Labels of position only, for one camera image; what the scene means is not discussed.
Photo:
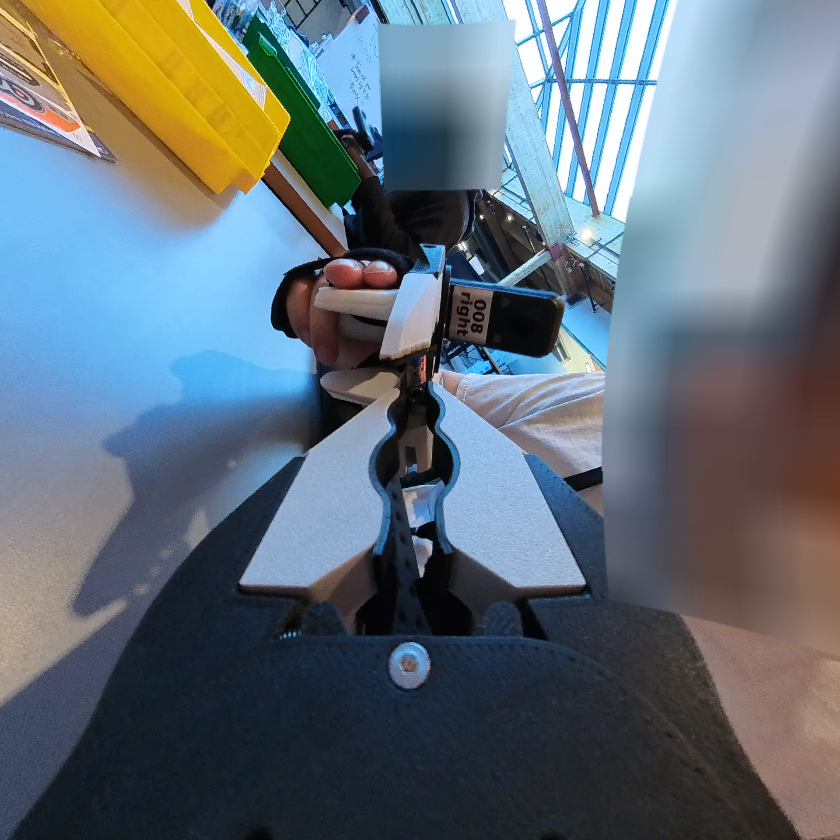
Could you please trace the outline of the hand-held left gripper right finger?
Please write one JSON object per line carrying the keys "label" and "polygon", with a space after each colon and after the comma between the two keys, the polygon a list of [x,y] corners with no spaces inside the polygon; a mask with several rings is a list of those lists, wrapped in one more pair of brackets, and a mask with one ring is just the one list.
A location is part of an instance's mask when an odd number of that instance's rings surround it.
{"label": "hand-held left gripper right finger", "polygon": [[494,602],[581,593],[583,573],[520,447],[440,386],[430,391],[457,455],[443,498],[450,590],[478,614]]}

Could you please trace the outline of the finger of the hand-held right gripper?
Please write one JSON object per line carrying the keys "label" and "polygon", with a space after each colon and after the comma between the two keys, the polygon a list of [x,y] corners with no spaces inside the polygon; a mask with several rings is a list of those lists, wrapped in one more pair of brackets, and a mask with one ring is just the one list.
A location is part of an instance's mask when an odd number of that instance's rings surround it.
{"label": "finger of the hand-held right gripper", "polygon": [[380,360],[399,361],[426,352],[440,311],[444,271],[404,276],[388,318]]}

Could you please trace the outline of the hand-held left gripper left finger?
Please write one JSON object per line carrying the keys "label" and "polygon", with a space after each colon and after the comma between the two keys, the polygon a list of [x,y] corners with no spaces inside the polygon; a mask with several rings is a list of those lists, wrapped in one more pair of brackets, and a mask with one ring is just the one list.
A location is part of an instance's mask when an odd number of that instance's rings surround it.
{"label": "hand-held left gripper left finger", "polygon": [[392,434],[393,388],[308,451],[239,585],[328,601],[346,619],[375,593],[371,561],[383,518],[370,464]]}

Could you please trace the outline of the person's right hand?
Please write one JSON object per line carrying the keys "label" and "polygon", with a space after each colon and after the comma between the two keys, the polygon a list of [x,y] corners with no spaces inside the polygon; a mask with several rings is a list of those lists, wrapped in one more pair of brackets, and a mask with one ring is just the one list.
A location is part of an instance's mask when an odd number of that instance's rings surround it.
{"label": "person's right hand", "polygon": [[333,259],[320,272],[297,278],[287,294],[289,323],[297,337],[312,349],[317,360],[330,368],[348,370],[378,351],[375,343],[340,335],[339,314],[315,306],[320,288],[388,289],[396,287],[400,276],[383,260],[371,262]]}

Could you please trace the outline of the green plastic bin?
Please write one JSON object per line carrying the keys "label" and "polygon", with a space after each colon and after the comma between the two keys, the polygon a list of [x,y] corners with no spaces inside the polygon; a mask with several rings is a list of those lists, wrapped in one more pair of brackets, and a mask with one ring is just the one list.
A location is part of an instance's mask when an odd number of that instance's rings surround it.
{"label": "green plastic bin", "polygon": [[345,205],[361,182],[358,169],[322,119],[261,10],[251,20],[244,44],[251,64],[290,115],[280,151],[326,207]]}

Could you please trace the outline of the skylight window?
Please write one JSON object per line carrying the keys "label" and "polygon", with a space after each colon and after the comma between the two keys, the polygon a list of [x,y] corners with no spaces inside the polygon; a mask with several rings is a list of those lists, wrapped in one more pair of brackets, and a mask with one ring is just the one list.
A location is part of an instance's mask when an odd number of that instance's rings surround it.
{"label": "skylight window", "polygon": [[[600,210],[621,221],[634,191],[677,1],[548,1]],[[530,93],[563,192],[588,203],[536,1],[505,1]]]}

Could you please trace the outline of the yellow plastic bin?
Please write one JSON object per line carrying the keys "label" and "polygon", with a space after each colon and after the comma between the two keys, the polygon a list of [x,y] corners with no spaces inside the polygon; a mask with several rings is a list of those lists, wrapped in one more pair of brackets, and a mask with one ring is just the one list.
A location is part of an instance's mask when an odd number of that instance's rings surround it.
{"label": "yellow plastic bin", "polygon": [[290,116],[205,2],[25,5],[215,193],[262,178]]}

